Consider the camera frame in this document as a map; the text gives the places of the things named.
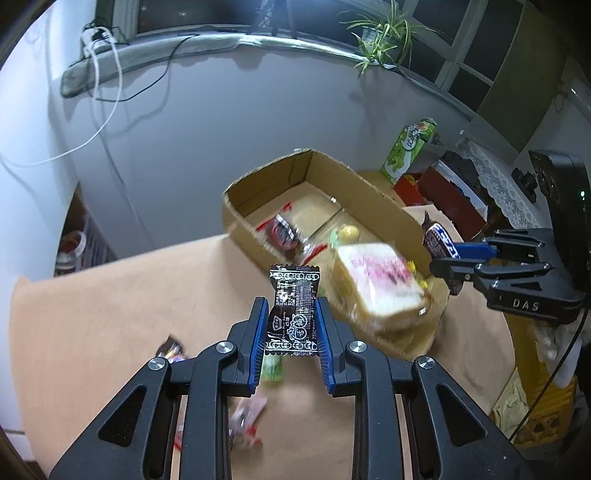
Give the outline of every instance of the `red box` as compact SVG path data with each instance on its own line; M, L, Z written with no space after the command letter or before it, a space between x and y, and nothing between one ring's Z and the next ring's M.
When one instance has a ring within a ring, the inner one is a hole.
M406 175L403 175L400 180L396 182L394 191L407 207L427 204L423 195L418 191L417 184L411 183Z
M453 222L465 241L474 238L486 225L470 200L433 167L421 175L417 185L423 196Z

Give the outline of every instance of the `lace tablecloth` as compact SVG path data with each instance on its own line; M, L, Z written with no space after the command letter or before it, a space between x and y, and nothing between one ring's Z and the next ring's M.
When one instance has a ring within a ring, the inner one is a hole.
M544 228L547 225L543 216L536 211L531 202L523 195L511 178L508 168L499 167L494 162L495 155L487 149L467 140L460 146L459 153L469 158L476 171L481 185L507 217L513 228Z

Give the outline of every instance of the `potted plant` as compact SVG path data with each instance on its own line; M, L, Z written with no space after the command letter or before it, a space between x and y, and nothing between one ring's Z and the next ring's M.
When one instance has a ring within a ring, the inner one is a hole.
M362 36L351 32L359 43L365 59L355 67L359 67L359 76L372 63L378 63L382 67L386 63L402 63L408 57L408 63L413 54L413 35L419 30L436 31L424 25L412 25L405 18L405 13L400 10L398 3L391 0L390 9L380 17L358 14L359 20L342 22L347 29L362 27Z

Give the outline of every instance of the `white wall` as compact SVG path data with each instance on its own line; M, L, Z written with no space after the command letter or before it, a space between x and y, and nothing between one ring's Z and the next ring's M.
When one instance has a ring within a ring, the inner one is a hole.
M57 0L27 31L0 70L0 153L32 163L67 149L52 98L62 71L79 57L77 39L95 3ZM8 314L19 275L53 276L64 218L76 185L70 160L31 169L0 163L0 424L22 430L9 361ZM10 434L24 456L28 442Z
M124 96L163 70L161 64L126 74ZM102 95L114 98L116 83L107 82ZM104 118L93 121L90 102L88 95L65 102L71 144L88 138ZM107 115L111 104L102 106ZM450 146L462 128L474 130L449 105L393 72L376 67L358 79L352 63L341 59L239 47L173 62L170 77L120 105L103 141L75 156L76 169L85 203L124 257L221 233L225 188L295 148L316 148L357 169L379 168L403 126L425 116L439 122Z
M569 59L563 73L564 91L570 91L573 78L584 79L579 68ZM564 103L559 96L544 115L540 126L530 138L525 148L515 159L513 168L522 172L534 172L528 154L529 150L558 150L578 155L587 167L587 175L591 183L591 123L586 119L573 102L572 95L565 98ZM550 212L540 188L536 189L537 204L540 212L550 221Z

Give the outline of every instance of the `yellow crate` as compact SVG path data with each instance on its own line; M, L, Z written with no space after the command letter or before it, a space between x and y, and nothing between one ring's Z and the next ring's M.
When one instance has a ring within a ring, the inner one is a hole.
M527 403L530 406L539 395L550 375L546 365L538 360L532 320L505 313L515 349L515 366L521 377ZM516 447L531 447L560 440L569 431L573 414L576 377L559 389L551 384L515 439Z

